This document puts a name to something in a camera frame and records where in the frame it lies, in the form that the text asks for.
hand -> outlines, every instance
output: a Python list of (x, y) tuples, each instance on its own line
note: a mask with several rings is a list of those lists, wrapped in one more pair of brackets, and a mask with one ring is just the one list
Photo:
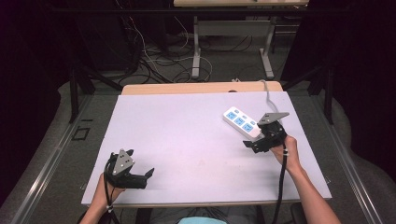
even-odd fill
[[(101, 174), (98, 185), (96, 186), (96, 191), (93, 195), (91, 206), (80, 223), (97, 223), (100, 217), (106, 212), (107, 198), (104, 182), (104, 174)], [(125, 189), (114, 188), (107, 182), (107, 192), (109, 196), (112, 194), (112, 202), (114, 202), (124, 191)]]
[[(285, 138), (285, 146), (289, 152), (288, 163), (286, 165), (286, 169), (288, 170), (288, 172), (301, 171), (303, 168), (301, 167), (300, 159), (298, 156), (297, 140), (295, 138), (293, 138), (292, 136), (288, 135)], [(276, 159), (279, 161), (279, 163), (282, 164), (283, 146), (273, 147), (270, 150), (274, 153), (274, 155), (275, 155)]]

person's right hand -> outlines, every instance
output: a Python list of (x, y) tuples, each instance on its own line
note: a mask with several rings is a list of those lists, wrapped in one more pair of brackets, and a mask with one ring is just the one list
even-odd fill
[[(286, 169), (290, 171), (301, 170), (301, 164), (298, 156), (297, 150), (297, 140), (292, 136), (286, 136), (285, 146), (289, 151), (288, 162)], [(273, 147), (271, 151), (274, 153), (276, 159), (282, 164), (283, 161), (283, 146)]]

gray floor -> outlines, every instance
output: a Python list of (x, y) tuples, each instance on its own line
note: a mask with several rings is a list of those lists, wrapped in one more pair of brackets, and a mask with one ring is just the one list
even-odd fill
[[(230, 49), (243, 38), (243, 36), (208, 38), (203, 45), (210, 43), (211, 49)], [(258, 52), (262, 41), (261, 38), (253, 38), (251, 46), (240, 52), (203, 51), (202, 56), (212, 64), (213, 72), (210, 81), (231, 81), (236, 77), (242, 81), (263, 79), (262, 61)], [(276, 39), (276, 52), (270, 54), (276, 80), (279, 80), (291, 43), (292, 36), (279, 36)], [(240, 46), (240, 49), (247, 45), (248, 39)], [(191, 61), (180, 63), (191, 67)], [(206, 61), (202, 61), (201, 66), (210, 71), (210, 64)], [(179, 65), (168, 67), (157, 65), (157, 68), (169, 78), (183, 71)], [(206, 76), (204, 71), (201, 74), (202, 77)], [(116, 75), (108, 73), (107, 76), (115, 77)], [(139, 81), (141, 79), (138, 77), (129, 77), (121, 84)], [(117, 94), (119, 94), (103, 83), (95, 82), (95, 86), (97, 92), (94, 96), (80, 97), (82, 113), (72, 126), (68, 125), (70, 118), (68, 86), (66, 84), (59, 89), (62, 102), (56, 117), (20, 182), (2, 206), (1, 223), (11, 223), (12, 220), (15, 223), (19, 223), (20, 220), (25, 220), (27, 223), (74, 223), (86, 210), (80, 204), (83, 194), (83, 189), (80, 187), (88, 181), (91, 174)], [(348, 149), (350, 128), (342, 107), (334, 101), (335, 124), (329, 127), (320, 113), (322, 97), (308, 96), (305, 88), (306, 83), (294, 88), (290, 91), (290, 99), (296, 108), (319, 166), (323, 174), (331, 181), (329, 188), (333, 199), (329, 201), (330, 205), (344, 223), (381, 223), (381, 221), (394, 223), (396, 221), (396, 216), (392, 212), (396, 208), (394, 183), (381, 170), (350, 152)], [(81, 134), (78, 130), (85, 128), (90, 129), (86, 140), (78, 140)], [(71, 133), (70, 138), (67, 138), (66, 133)], [(53, 159), (52, 156), (62, 148), (64, 150), (57, 154), (58, 162), (55, 162), (52, 167), (46, 167), (48, 159)], [(340, 149), (344, 150), (344, 157), (343, 153), (339, 152)], [(353, 160), (345, 161), (345, 158), (349, 157)], [(357, 168), (358, 175), (347, 171), (350, 166)], [(39, 191), (37, 200), (26, 201), (26, 196), (32, 195), (29, 190), (41, 176), (40, 172), (46, 168), (52, 171), (47, 176), (50, 182), (43, 186), (45, 190)], [(290, 220), (289, 206), (288, 203), (282, 205), (279, 221)], [(265, 205), (263, 210), (267, 222), (272, 220), (274, 207)], [(122, 212), (122, 221), (134, 223), (134, 214), (135, 209), (125, 209)]]

desk leg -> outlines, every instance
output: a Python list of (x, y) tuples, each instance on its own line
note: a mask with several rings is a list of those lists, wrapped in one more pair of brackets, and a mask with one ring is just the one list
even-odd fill
[(199, 48), (198, 18), (194, 17), (194, 59), (192, 61), (191, 78), (198, 78), (201, 60), (201, 49)]
[(260, 49), (260, 55), (262, 56), (262, 64), (264, 65), (265, 76), (268, 79), (274, 79), (274, 73), (272, 71), (270, 60), (268, 58), (268, 52), (271, 48), (271, 41), (274, 35), (275, 26), (276, 26), (276, 17), (272, 17), (265, 38), (265, 47), (264, 49)]

power strip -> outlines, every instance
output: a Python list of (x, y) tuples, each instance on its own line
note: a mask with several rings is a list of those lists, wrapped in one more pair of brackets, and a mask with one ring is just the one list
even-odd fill
[(223, 114), (223, 119), (249, 140), (254, 140), (262, 133), (254, 119), (234, 106)]

